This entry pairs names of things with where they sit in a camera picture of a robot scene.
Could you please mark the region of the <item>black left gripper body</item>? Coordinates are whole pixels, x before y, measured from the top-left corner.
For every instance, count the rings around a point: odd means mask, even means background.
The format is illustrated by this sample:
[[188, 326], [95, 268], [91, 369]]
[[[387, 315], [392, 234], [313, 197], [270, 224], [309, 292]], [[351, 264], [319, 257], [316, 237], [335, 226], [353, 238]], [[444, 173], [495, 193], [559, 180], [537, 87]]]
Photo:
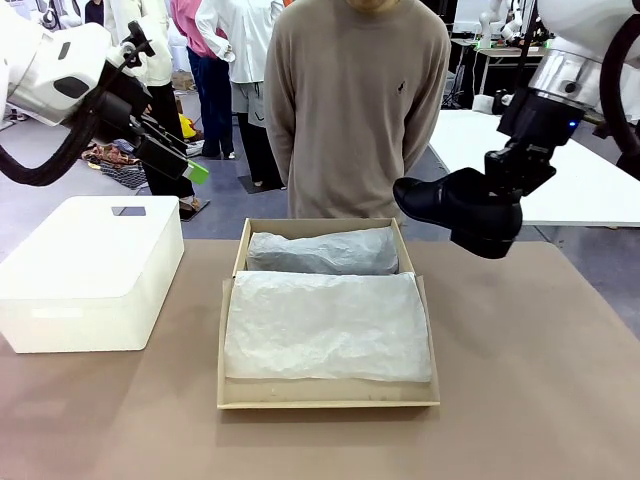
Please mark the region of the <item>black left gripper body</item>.
[[142, 116], [151, 101], [148, 90], [137, 78], [117, 74], [102, 74], [98, 88], [103, 90], [97, 107], [98, 126], [93, 139], [101, 144], [123, 139], [132, 146], [142, 146], [148, 140]]

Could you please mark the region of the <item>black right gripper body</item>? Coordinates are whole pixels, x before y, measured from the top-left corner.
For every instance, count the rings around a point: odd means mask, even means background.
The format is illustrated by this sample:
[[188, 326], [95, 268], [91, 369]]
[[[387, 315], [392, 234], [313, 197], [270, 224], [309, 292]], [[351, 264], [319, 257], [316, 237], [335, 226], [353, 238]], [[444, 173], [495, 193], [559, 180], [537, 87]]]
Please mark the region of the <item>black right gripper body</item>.
[[582, 119], [581, 108], [520, 88], [502, 114], [497, 131], [513, 142], [555, 148], [569, 141]]

